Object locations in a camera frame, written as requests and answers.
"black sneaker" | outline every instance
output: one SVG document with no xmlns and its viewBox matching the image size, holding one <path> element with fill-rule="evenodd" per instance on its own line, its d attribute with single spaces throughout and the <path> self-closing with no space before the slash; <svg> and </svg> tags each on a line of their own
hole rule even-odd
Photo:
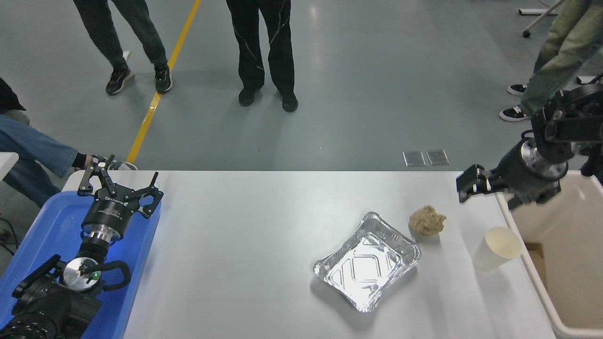
<svg viewBox="0 0 603 339">
<path fill-rule="evenodd" d="M 106 159 L 105 157 L 101 157 L 101 156 L 92 156 L 92 163 L 94 164 L 101 164 L 101 166 L 103 166 L 107 161 L 109 161 L 108 159 Z M 135 164 L 131 163 L 131 162 L 127 162 L 127 161 L 119 161 L 119 160 L 113 160 L 111 161 L 111 163 L 109 164 L 109 168 L 108 170 L 120 170 L 120 171 L 137 171 L 138 170 L 138 166 L 136 166 Z"/>
<path fill-rule="evenodd" d="M 519 106 L 511 107 L 510 109 L 505 109 L 498 113 L 498 116 L 504 121 L 521 121 L 528 119 L 529 117 L 522 112 L 522 109 Z"/>
<path fill-rule="evenodd" d="M 243 107 L 247 107 L 256 101 L 256 89 L 243 88 L 239 93 L 239 104 Z"/>
<path fill-rule="evenodd" d="M 507 92 L 513 95 L 522 95 L 526 91 L 526 88 L 528 88 L 526 84 L 514 84 L 507 87 Z"/>
<path fill-rule="evenodd" d="M 283 109 L 286 112 L 292 113 L 297 109 L 297 98 L 293 92 L 283 94 Z"/>
<path fill-rule="evenodd" d="M 172 89 L 172 72 L 169 67 L 155 69 L 155 90 L 157 93 L 165 93 Z"/>
<path fill-rule="evenodd" d="M 127 69 L 114 69 L 111 73 L 111 78 L 105 87 L 105 92 L 109 95 L 120 93 L 125 86 L 125 82 L 134 77 L 134 73 Z"/>
</svg>

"robotic arm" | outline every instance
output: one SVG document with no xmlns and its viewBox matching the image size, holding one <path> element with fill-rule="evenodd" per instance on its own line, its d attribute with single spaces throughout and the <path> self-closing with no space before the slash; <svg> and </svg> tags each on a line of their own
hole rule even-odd
<svg viewBox="0 0 603 339">
<path fill-rule="evenodd" d="M 532 129 L 522 133 L 522 140 L 495 169 L 476 164 L 456 178 L 461 203 L 475 194 L 494 192 L 513 195 L 508 201 L 511 210 L 532 201 L 546 203 L 561 191 L 559 180 L 575 154 L 589 157 L 582 174 L 595 174 L 603 160 L 603 85 L 560 90 L 531 123 Z"/>
<path fill-rule="evenodd" d="M 154 184 L 155 173 L 148 187 L 137 191 L 113 183 L 106 164 L 86 169 L 78 195 L 94 196 L 81 224 L 81 246 L 69 262 L 54 255 L 26 277 L 13 291 L 17 299 L 14 318 L 0 330 L 0 339 L 80 338 L 101 307 L 96 296 L 102 291 L 118 290 L 130 283 L 128 265 L 122 261 L 105 262 L 109 248 L 123 239 L 134 213 L 149 218 L 163 197 Z M 96 176 L 101 188 L 94 194 L 90 179 Z M 151 196 L 145 206 L 140 200 Z M 123 281 L 107 285 L 103 272 L 119 269 Z"/>
</svg>

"white paper cup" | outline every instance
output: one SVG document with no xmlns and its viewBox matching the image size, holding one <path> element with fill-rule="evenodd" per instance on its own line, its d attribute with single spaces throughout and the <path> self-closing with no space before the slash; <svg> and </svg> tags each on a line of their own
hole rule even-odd
<svg viewBox="0 0 603 339">
<path fill-rule="evenodd" d="M 489 229 L 473 255 L 473 265 L 482 271 L 492 271 L 522 254 L 522 241 L 506 227 Z"/>
</svg>

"trash bin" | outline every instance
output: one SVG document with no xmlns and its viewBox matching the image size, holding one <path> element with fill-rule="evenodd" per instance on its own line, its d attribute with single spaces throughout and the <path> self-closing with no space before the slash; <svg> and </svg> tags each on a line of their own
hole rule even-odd
<svg viewBox="0 0 603 339">
<path fill-rule="evenodd" d="M 556 335 L 603 338 L 601 184 L 569 171 L 561 192 L 546 204 L 509 213 L 503 196 L 498 199 L 509 227 L 516 227 L 527 249 L 535 249 L 534 259 L 525 251 L 522 259 Z"/>
</svg>

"yellow floor line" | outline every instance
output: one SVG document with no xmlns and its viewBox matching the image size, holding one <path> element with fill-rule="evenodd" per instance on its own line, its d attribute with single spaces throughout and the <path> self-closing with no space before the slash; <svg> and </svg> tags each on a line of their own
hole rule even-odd
<svg viewBox="0 0 603 339">
<path fill-rule="evenodd" d="M 185 26 L 182 28 L 182 32 L 180 32 L 180 37 L 178 38 L 178 42 L 176 42 L 176 46 L 174 47 L 174 51 L 172 52 L 172 56 L 169 58 L 168 66 L 171 71 L 174 70 L 174 64 L 176 64 L 176 59 L 178 59 L 178 55 L 180 54 L 180 50 L 182 49 L 182 45 L 185 42 L 186 35 L 188 34 L 189 28 L 191 27 L 192 21 L 197 14 L 197 9 L 201 4 L 201 0 L 195 0 L 195 4 L 192 6 L 191 12 L 186 20 Z M 155 110 L 157 110 L 157 106 L 159 105 L 159 101 L 161 100 L 161 94 L 155 93 L 153 96 L 153 100 L 151 101 L 151 105 L 147 110 L 147 115 L 145 119 L 142 121 L 142 125 L 138 130 L 138 134 L 136 135 L 136 139 L 134 140 L 134 144 L 130 149 L 130 153 L 128 154 L 127 161 L 134 162 L 136 157 L 138 156 L 138 152 L 140 151 L 140 146 L 142 146 L 142 142 L 147 135 L 147 131 L 149 126 L 151 125 L 151 121 L 153 120 L 153 116 L 155 115 Z"/>
</svg>

